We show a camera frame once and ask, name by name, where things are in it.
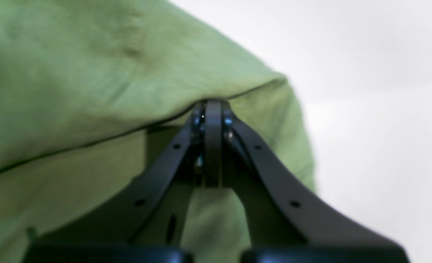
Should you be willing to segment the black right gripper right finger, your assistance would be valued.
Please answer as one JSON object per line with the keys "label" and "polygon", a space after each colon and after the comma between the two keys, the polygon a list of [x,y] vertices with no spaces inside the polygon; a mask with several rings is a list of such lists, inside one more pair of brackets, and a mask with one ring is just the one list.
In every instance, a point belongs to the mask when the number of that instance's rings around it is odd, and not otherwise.
{"label": "black right gripper right finger", "polygon": [[252,248],[241,263],[408,263],[394,241],[331,208],[259,134],[221,104],[222,184],[244,205]]}

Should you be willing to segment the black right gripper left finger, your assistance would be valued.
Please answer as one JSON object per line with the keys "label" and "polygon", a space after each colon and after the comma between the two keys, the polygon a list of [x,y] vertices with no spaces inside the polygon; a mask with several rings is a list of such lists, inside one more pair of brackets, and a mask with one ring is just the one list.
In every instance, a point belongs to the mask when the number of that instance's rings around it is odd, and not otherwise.
{"label": "black right gripper left finger", "polygon": [[222,102],[194,105],[142,175],[82,218],[32,241],[24,263],[192,263],[178,247],[194,185],[220,185]]}

